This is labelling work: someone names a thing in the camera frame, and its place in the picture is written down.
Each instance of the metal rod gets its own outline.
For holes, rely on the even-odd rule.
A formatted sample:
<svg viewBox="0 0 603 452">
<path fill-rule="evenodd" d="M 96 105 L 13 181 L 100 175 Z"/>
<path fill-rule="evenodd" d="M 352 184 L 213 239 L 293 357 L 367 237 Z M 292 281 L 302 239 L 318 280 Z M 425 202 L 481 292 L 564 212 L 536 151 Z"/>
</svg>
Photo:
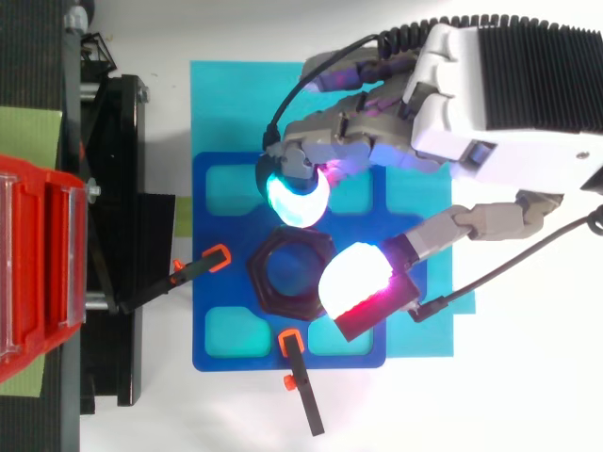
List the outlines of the metal rod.
<svg viewBox="0 0 603 452">
<path fill-rule="evenodd" d="M 107 311 L 109 309 L 103 292 L 88 292 L 86 294 L 86 311 Z"/>
<path fill-rule="evenodd" d="M 79 86 L 79 100 L 81 102 L 94 102 L 99 86 L 98 83 L 82 83 Z"/>
</svg>

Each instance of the red storage bin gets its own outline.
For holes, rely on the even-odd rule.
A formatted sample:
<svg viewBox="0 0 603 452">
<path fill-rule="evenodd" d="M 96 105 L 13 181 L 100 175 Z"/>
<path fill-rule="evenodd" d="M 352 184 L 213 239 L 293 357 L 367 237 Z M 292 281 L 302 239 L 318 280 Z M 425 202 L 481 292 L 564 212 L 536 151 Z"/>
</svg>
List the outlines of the red storage bin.
<svg viewBox="0 0 603 452">
<path fill-rule="evenodd" d="M 84 320 L 86 214 L 82 181 L 0 155 L 0 382 Z"/>
</svg>

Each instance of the orange clamp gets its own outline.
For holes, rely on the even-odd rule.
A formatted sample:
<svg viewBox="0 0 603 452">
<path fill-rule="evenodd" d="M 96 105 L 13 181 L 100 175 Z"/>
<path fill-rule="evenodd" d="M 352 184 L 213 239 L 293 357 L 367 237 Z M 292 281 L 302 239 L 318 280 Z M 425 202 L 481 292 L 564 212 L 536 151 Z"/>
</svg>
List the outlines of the orange clamp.
<svg viewBox="0 0 603 452">
<path fill-rule="evenodd" d="M 173 260 L 173 270 L 174 271 L 180 271 L 182 270 L 186 265 L 184 265 L 182 263 L 182 261 L 180 259 L 174 259 Z"/>
<path fill-rule="evenodd" d="M 283 377 L 283 382 L 285 383 L 285 388 L 287 391 L 293 391 L 298 388 L 298 385 L 292 375 L 285 375 Z"/>
<path fill-rule="evenodd" d="M 210 273 L 216 273 L 217 271 L 222 270 L 224 267 L 228 266 L 231 262 L 233 262 L 233 256 L 230 253 L 230 250 L 228 250 L 226 246 L 222 245 L 221 243 L 219 243 L 215 247 L 210 248 L 209 250 L 205 250 L 201 256 L 205 257 L 216 251 L 222 251 L 224 257 L 226 257 L 226 260 L 220 264 L 217 264 L 216 266 L 213 266 L 209 270 Z"/>
<path fill-rule="evenodd" d="M 300 346 L 300 351 L 301 351 L 301 353 L 303 353 L 305 348 L 303 346 L 303 340 L 302 340 L 302 335 L 300 334 L 300 331 L 296 328 L 289 328 L 288 330 L 284 330 L 279 334 L 279 346 L 281 346 L 281 351 L 283 352 L 283 356 L 288 358 L 287 353 L 286 353 L 286 348 L 285 348 L 285 338 L 287 336 L 297 337 L 298 345 Z"/>
</svg>

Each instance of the black hexagonal nut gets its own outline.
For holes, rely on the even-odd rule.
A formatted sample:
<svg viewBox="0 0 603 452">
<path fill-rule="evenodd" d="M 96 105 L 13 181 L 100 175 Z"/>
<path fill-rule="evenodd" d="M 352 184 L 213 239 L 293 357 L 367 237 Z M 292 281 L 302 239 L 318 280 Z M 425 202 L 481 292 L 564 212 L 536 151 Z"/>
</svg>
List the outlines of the black hexagonal nut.
<svg viewBox="0 0 603 452">
<path fill-rule="evenodd" d="M 291 243 L 302 243 L 310 247 L 323 264 L 322 269 L 335 256 L 335 245 L 330 235 L 313 229 L 299 229 L 282 225 L 275 228 L 250 257 L 247 261 L 247 271 L 264 312 L 311 321 L 324 312 L 318 297 L 318 287 L 313 288 L 308 294 L 289 296 L 276 290 L 269 280 L 268 260 L 270 255 Z"/>
</svg>

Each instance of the robotic hand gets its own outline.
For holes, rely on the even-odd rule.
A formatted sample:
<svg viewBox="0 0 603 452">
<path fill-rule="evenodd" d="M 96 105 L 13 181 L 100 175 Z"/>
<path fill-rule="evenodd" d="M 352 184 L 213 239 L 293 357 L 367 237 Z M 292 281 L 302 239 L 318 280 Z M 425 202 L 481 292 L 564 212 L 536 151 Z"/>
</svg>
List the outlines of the robotic hand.
<svg viewBox="0 0 603 452">
<path fill-rule="evenodd" d="M 378 46 L 361 47 L 370 40 Z M 371 165 L 432 172 L 448 163 L 454 178 L 519 190 L 514 202 L 454 205 L 379 247 L 355 244 L 336 256 L 318 290 L 349 340 L 397 309 L 421 321 L 448 305 L 419 305 L 406 275 L 415 263 L 465 236 L 528 237 L 565 192 L 603 193 L 602 67 L 599 33 L 516 16 L 423 21 L 306 62 L 301 85 L 312 89 L 383 84 L 291 122 L 282 139 L 277 112 L 256 175 L 285 223 L 314 224 L 330 188 Z M 580 224 L 586 222 L 603 234 L 603 208 Z M 347 297 L 334 289 L 337 275 L 361 281 L 369 266 L 383 276 Z"/>
</svg>

